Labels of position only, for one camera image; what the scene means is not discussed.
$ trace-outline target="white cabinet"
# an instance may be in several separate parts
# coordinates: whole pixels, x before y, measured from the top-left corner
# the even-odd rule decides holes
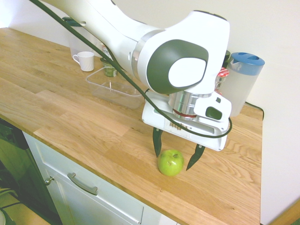
[[[177,225],[24,133],[64,225]]]

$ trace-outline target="white mug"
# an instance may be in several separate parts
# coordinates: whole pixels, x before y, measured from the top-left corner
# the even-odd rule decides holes
[[[92,52],[80,52],[77,55],[73,55],[73,59],[80,65],[82,71],[89,72],[94,69],[94,53]]]

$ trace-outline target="black cable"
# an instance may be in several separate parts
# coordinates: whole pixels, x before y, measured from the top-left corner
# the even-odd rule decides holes
[[[251,104],[251,103],[249,103],[249,102],[245,102],[247,105],[249,105],[249,106],[252,106],[252,107],[254,107],[254,108],[256,108],[256,109],[259,109],[259,110],[261,110],[262,111],[262,120],[264,119],[264,110],[261,108],[261,107],[258,107],[258,106],[256,106],[256,105],[253,105],[253,104]]]
[[[74,34],[77,38],[82,40],[87,46],[89,46],[91,49],[93,49],[95,52],[97,52],[99,55],[101,55],[103,58],[105,58],[115,69],[135,88],[137,89],[140,94],[150,103],[150,105],[156,109],[156,111],[161,114],[163,117],[165,117],[167,120],[175,124],[176,126],[180,127],[181,129],[197,135],[201,137],[207,137],[207,138],[221,138],[229,134],[229,132],[232,129],[232,121],[230,118],[229,119],[229,129],[222,135],[217,135],[217,136],[211,136],[211,135],[204,135],[204,134],[199,134],[197,132],[191,131],[187,129],[186,127],[182,126],[180,123],[172,120],[168,115],[166,115],[163,111],[161,111],[152,101],[151,99],[143,92],[143,90],[136,85],[122,70],[122,68],[116,63],[115,61],[111,60],[105,53],[103,53],[100,49],[98,49],[96,46],[94,46],[89,40],[87,40],[84,36],[82,36],[80,33],[78,33],[76,30],[74,30],[68,23],[64,22],[59,16],[57,16],[51,9],[49,9],[47,6],[45,6],[43,3],[41,3],[39,0],[29,0],[39,8],[41,8],[43,11],[45,11],[48,15],[50,15],[53,19],[55,19],[58,23],[60,23],[63,27],[65,27],[68,31],[70,31],[72,34]]]
[[[10,205],[6,205],[6,206],[3,206],[1,207],[2,209],[5,209],[5,208],[8,208],[10,206],[13,206],[13,205],[17,205],[17,204],[23,204],[22,202],[16,202],[16,203],[13,203],[13,204],[10,204]]]

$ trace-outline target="metal handle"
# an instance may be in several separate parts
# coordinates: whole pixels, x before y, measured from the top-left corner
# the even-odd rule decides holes
[[[67,175],[70,180],[75,183],[78,187],[80,187],[81,189],[85,190],[86,192],[89,192],[92,195],[97,195],[98,192],[98,188],[97,187],[88,187],[85,184],[82,184],[81,182],[79,182],[78,180],[75,179],[76,173],[68,173]]]
[[[51,183],[52,180],[54,180],[54,178],[52,176],[50,176],[48,179],[45,180],[44,184],[46,186],[48,186]]]

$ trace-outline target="green apple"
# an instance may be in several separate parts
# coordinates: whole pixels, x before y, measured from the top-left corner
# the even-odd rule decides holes
[[[180,151],[170,149],[163,151],[158,157],[158,168],[166,176],[175,176],[183,168],[183,155]]]

